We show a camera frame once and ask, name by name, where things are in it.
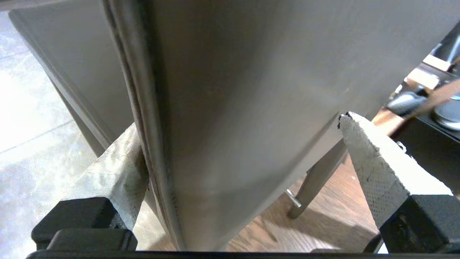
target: wooden floor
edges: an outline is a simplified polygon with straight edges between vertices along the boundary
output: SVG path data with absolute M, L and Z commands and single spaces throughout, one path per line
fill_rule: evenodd
M 391 132 L 402 120 L 380 112 L 374 123 Z M 297 193 L 303 179 L 290 189 Z M 336 170 L 305 212 L 287 217 L 292 202 L 281 195 L 229 243 L 229 252 L 362 252 L 377 233 L 350 157 Z M 165 235 L 148 250 L 173 251 Z

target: tile floor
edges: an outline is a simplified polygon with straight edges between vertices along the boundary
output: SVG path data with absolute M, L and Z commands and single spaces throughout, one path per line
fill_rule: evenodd
M 25 258 L 35 251 L 33 227 L 96 155 L 7 12 L 0 12 L 0 122 L 0 257 Z M 144 203 L 134 233 L 138 249 L 164 235 Z

